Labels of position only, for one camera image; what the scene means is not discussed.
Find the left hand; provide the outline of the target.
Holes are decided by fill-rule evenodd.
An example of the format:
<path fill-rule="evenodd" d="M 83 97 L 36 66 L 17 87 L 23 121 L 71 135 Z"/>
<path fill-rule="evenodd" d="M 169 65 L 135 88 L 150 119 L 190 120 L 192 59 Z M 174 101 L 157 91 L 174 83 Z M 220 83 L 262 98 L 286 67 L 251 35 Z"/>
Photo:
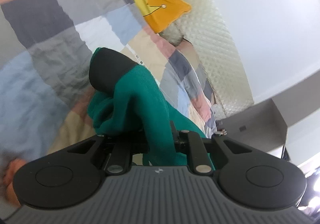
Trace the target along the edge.
<path fill-rule="evenodd" d="M 7 167 L 7 170 L 3 177 L 3 183 L 5 185 L 5 198 L 6 200 L 16 206 L 20 207 L 21 204 L 16 196 L 16 193 L 13 188 L 13 180 L 17 171 L 26 164 L 25 160 L 22 159 L 14 159 L 11 161 Z"/>

